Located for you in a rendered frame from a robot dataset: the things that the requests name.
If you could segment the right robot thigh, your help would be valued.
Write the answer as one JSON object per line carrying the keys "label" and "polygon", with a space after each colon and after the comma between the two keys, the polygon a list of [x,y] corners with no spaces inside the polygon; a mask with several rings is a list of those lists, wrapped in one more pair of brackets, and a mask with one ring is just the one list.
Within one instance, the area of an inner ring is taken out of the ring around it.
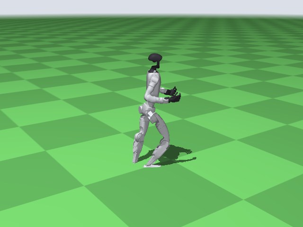
{"label": "right robot thigh", "polygon": [[152,113],[149,111],[147,116],[152,124],[155,123],[159,133],[163,136],[163,138],[160,140],[160,144],[163,140],[166,140],[169,143],[169,131],[164,120],[156,112]]}

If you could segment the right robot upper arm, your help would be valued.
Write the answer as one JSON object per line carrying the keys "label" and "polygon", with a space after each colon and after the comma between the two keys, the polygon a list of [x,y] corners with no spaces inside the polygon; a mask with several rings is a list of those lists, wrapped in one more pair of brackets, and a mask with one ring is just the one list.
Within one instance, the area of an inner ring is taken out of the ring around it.
{"label": "right robot upper arm", "polygon": [[154,88],[157,85],[158,81],[159,81],[158,76],[153,75],[151,77],[150,83],[149,83],[147,90],[145,92],[145,95],[144,95],[145,101],[147,101],[147,99],[146,99],[147,95],[151,95],[151,93],[154,91]]}

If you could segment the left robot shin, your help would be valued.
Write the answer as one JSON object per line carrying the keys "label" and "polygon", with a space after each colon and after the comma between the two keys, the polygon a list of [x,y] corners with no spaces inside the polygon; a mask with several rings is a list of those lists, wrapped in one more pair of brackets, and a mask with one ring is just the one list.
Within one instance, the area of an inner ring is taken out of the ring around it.
{"label": "left robot shin", "polygon": [[[135,134],[135,136],[136,136],[136,134]],[[144,142],[144,140],[141,141],[141,142],[138,142],[134,138],[134,143],[133,143],[133,160],[132,160],[132,163],[134,163],[134,164],[138,161],[139,154],[140,154],[140,152],[142,150],[142,147],[143,147],[143,142]]]}

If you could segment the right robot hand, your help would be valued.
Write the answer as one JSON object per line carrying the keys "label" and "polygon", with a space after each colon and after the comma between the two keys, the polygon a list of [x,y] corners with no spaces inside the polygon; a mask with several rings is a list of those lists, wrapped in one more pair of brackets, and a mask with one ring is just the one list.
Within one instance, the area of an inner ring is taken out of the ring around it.
{"label": "right robot hand", "polygon": [[169,99],[168,103],[170,103],[170,102],[173,102],[173,103],[174,102],[178,102],[180,100],[181,94],[179,93],[179,95],[177,95],[177,93],[174,96],[172,96],[172,97],[165,97],[164,99],[166,99],[166,100]]}

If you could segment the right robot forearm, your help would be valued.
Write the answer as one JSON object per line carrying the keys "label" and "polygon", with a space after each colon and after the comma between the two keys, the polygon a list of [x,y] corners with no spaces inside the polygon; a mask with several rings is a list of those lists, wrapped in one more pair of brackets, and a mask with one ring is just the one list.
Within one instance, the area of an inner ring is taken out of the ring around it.
{"label": "right robot forearm", "polygon": [[146,99],[152,103],[167,104],[169,102],[169,99],[166,100],[164,97],[155,97],[151,95],[147,95]]}

